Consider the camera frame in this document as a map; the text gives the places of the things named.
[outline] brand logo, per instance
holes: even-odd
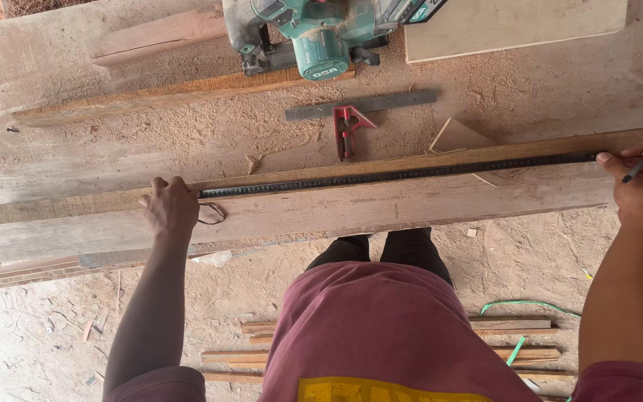
[[[325,76],[325,75],[329,75],[329,74],[331,74],[331,73],[333,73],[335,71],[338,71],[338,70],[339,70],[338,68],[333,67],[333,68],[330,68],[328,70],[324,70],[322,72],[315,72],[311,76],[314,77],[314,78],[319,78],[319,77],[322,77],[322,76]]]

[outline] green plastic tie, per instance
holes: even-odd
[[[567,311],[564,308],[560,308],[558,306],[555,306],[555,305],[552,305],[552,304],[549,304],[549,303],[537,302],[537,301],[532,301],[532,300],[502,300],[502,301],[496,301],[496,302],[493,302],[493,303],[488,303],[487,305],[483,306],[483,308],[480,310],[480,315],[483,315],[483,313],[485,313],[485,311],[488,309],[488,307],[495,306],[496,304],[537,304],[537,305],[540,305],[540,306],[554,308],[555,310],[559,311],[560,313],[565,313],[567,315],[571,315],[572,317],[577,317],[577,318],[582,317],[581,315],[575,314],[575,313],[573,313],[571,311]]]
[[[517,357],[517,353],[520,352],[520,347],[522,347],[523,342],[525,342],[525,337],[523,336],[520,338],[520,342],[517,343],[515,346],[515,350],[510,353],[510,357],[507,358],[507,365],[510,366],[513,361],[515,361],[515,358]]]

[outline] plywood sheet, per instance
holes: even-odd
[[[426,23],[406,25],[406,61],[416,63],[612,34],[627,0],[450,0]]]

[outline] black pants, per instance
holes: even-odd
[[[330,244],[309,264],[307,270],[327,262],[371,261],[369,258],[369,236],[340,237]],[[431,241],[431,228],[399,230],[389,232],[381,253],[381,262],[413,265],[431,271],[453,286],[451,275],[438,255],[436,246]]]

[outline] wire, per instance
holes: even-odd
[[[532,301],[532,300],[501,300],[501,301],[496,301],[496,302],[493,302],[493,303],[488,303],[487,305],[483,306],[483,308],[480,310],[480,315],[483,315],[483,313],[485,313],[485,311],[488,309],[488,307],[495,306],[496,304],[537,304],[537,305],[540,305],[540,306],[554,308],[555,310],[559,311],[560,313],[565,313],[567,315],[571,315],[572,317],[577,317],[577,318],[582,317],[579,314],[575,314],[575,313],[573,313],[571,311],[567,311],[564,308],[560,308],[560,307],[552,305],[550,303],[537,302],[537,301]]]

